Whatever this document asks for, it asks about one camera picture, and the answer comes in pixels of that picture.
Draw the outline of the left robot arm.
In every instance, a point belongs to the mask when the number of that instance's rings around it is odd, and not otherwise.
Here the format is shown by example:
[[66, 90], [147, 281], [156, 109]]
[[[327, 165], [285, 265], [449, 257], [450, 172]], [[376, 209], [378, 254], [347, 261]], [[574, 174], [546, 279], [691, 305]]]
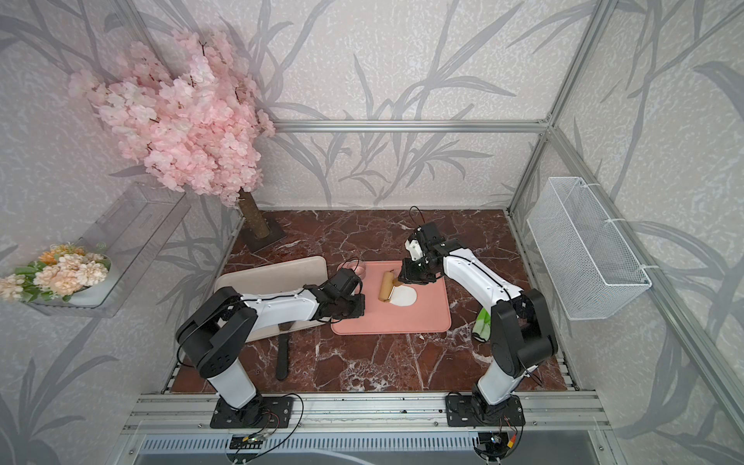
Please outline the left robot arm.
[[340, 269], [321, 285], [279, 294], [242, 294], [231, 286], [216, 291], [176, 330], [178, 349], [219, 395], [209, 427], [286, 428], [294, 399], [259, 393], [239, 360], [244, 345], [274, 325], [362, 317], [362, 288], [352, 269]]

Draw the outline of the white dough piece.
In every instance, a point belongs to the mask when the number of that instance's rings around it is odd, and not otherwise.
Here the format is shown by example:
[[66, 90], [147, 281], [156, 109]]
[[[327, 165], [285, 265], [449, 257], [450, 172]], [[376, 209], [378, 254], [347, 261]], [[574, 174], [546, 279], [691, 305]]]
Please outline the white dough piece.
[[416, 303], [417, 291], [410, 286], [394, 286], [389, 296], [389, 303], [399, 307], [408, 307]]

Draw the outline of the wooden dough roller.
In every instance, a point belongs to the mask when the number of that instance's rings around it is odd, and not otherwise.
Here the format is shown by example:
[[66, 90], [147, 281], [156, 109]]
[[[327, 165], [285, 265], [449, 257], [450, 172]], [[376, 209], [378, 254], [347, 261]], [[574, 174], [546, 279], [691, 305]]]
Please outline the wooden dough roller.
[[401, 286], [402, 284], [398, 281], [396, 275], [391, 271], [386, 271], [383, 274], [381, 287], [378, 294], [378, 300], [387, 303], [399, 302], [399, 300], [401, 299], [401, 295], [397, 296], [396, 292], [397, 289]]

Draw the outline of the metal ring cutter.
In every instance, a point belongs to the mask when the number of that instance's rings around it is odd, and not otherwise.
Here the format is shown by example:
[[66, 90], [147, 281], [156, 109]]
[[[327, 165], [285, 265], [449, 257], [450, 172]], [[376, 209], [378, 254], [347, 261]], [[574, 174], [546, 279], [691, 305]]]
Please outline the metal ring cutter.
[[360, 277], [360, 279], [364, 279], [366, 275], [366, 263], [360, 262], [360, 261], [353, 261], [346, 264], [347, 269], [350, 269]]

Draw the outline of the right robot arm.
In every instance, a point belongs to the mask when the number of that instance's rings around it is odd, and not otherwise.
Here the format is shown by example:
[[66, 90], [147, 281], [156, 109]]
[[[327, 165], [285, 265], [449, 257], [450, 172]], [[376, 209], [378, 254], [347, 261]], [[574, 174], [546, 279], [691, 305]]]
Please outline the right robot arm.
[[524, 378], [555, 356], [558, 343], [544, 295], [522, 290], [482, 263], [456, 239], [444, 238], [434, 223], [412, 232], [405, 243], [398, 280], [428, 285], [448, 277], [464, 288], [486, 312], [492, 362], [472, 393], [446, 395], [450, 427], [525, 426], [521, 400], [515, 393]]

